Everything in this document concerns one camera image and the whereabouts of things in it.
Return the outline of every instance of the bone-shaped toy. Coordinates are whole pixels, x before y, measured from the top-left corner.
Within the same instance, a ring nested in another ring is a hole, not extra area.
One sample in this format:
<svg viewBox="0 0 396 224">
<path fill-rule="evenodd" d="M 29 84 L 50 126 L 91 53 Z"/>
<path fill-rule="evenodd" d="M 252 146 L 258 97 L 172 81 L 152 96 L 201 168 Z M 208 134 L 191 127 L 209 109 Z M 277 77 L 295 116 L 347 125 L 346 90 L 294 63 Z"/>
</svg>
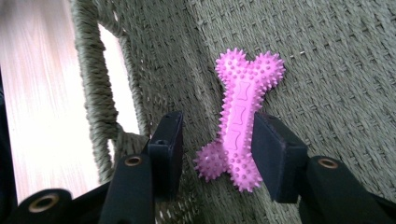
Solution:
<svg viewBox="0 0 396 224">
<path fill-rule="evenodd" d="M 270 51 L 254 62 L 246 60 L 242 50 L 227 49 L 216 60 L 216 71 L 224 83 L 223 111 L 220 113 L 218 138 L 197 151 L 199 177 L 206 182 L 227 171 L 239 191 L 252 192 L 262 177 L 251 156 L 254 113 L 262 107 L 264 94 L 277 85 L 285 71 L 283 60 Z"/>
</svg>

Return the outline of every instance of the spiky rubber bone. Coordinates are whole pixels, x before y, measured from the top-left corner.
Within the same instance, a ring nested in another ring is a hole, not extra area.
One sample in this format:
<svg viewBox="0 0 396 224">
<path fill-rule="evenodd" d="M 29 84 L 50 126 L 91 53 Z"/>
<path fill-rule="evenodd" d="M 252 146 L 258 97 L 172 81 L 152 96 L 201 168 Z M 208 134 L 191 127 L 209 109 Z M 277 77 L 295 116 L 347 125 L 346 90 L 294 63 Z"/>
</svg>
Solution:
<svg viewBox="0 0 396 224">
<path fill-rule="evenodd" d="M 254 113 L 262 107 L 264 94 L 275 87 L 285 71 L 283 60 L 270 51 L 254 62 L 242 50 L 227 49 L 216 60 L 216 71 L 225 84 L 218 138 L 197 151 L 195 170 L 206 182 L 227 171 L 239 191 L 252 192 L 262 177 L 251 156 Z"/>
</svg>

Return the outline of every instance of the gray wicker weave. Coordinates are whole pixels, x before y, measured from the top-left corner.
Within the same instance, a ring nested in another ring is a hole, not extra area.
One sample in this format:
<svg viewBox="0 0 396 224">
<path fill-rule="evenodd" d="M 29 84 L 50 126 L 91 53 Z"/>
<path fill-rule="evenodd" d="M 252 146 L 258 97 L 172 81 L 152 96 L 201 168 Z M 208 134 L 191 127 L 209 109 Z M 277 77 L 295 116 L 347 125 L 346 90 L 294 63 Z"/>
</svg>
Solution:
<svg viewBox="0 0 396 224">
<path fill-rule="evenodd" d="M 76 47 L 101 182 L 116 157 L 136 152 L 169 111 L 185 116 L 179 199 L 159 204 L 159 223 L 299 223 L 296 205 L 271 203 L 265 186 L 206 184 L 195 151 L 216 137 L 223 86 L 215 60 L 227 48 L 248 59 L 271 50 L 285 60 L 263 110 L 281 118 L 310 155 L 343 161 L 371 192 L 396 202 L 396 1 L 73 0 Z M 98 23 L 120 40 L 140 134 L 125 133 Z"/>
</svg>

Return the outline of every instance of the pink dog toy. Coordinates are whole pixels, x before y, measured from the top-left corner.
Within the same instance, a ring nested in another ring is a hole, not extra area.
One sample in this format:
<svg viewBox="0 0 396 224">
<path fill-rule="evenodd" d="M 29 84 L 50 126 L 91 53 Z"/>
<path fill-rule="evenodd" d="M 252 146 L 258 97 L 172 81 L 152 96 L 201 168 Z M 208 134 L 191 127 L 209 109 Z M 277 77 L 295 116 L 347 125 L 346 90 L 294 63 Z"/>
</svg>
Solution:
<svg viewBox="0 0 396 224">
<path fill-rule="evenodd" d="M 227 49 L 216 60 L 216 71 L 226 88 L 219 136 L 197 151 L 194 161 L 195 170 L 206 182 L 227 171 L 239 191 L 252 192 L 262 182 L 250 152 L 253 116 L 262 107 L 264 94 L 277 85 L 285 69 L 279 55 L 270 51 L 261 53 L 254 62 L 248 62 L 245 56 L 242 50 Z"/>
</svg>

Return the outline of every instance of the woven wicker surface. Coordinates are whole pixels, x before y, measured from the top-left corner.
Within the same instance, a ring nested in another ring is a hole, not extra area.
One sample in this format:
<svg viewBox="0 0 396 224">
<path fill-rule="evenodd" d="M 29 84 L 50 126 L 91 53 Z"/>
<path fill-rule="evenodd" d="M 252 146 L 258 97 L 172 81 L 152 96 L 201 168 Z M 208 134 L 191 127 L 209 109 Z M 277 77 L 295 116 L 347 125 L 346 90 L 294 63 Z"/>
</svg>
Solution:
<svg viewBox="0 0 396 224">
<path fill-rule="evenodd" d="M 227 175 L 206 184 L 193 170 L 195 151 L 218 130 L 215 60 L 235 47 L 250 59 L 279 52 L 287 72 L 263 111 L 311 156 L 343 161 L 369 191 L 396 202 L 396 1 L 76 0 L 72 11 L 102 182 L 111 178 L 107 139 L 131 153 L 163 114 L 184 112 L 180 197 L 158 205 L 160 223 L 300 222 L 297 206 L 271 203 L 265 187 L 240 193 Z M 120 39 L 141 136 L 115 121 L 98 22 Z"/>
</svg>

